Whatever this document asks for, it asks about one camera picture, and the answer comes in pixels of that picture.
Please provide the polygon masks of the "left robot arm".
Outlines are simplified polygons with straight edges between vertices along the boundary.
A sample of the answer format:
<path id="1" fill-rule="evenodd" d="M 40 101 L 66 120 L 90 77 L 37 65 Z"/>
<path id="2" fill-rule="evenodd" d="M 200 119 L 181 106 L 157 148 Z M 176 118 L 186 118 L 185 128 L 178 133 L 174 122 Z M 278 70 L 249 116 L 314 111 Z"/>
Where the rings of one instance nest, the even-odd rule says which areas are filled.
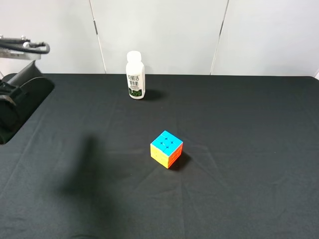
<path id="1" fill-rule="evenodd" d="M 0 57 L 30 60 L 17 74 L 0 81 L 0 143 L 8 143 L 54 89 L 54 83 L 37 68 L 35 62 L 48 54 L 46 42 L 0 37 Z"/>

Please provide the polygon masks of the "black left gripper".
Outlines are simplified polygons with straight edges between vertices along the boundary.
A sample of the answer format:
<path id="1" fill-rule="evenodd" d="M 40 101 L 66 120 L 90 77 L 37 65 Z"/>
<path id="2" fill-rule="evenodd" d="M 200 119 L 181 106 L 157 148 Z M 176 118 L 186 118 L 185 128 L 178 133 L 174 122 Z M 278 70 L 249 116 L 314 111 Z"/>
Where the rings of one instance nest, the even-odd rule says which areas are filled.
<path id="1" fill-rule="evenodd" d="M 31 61 L 0 81 L 0 143 L 8 143 L 53 91 L 54 83 Z"/>

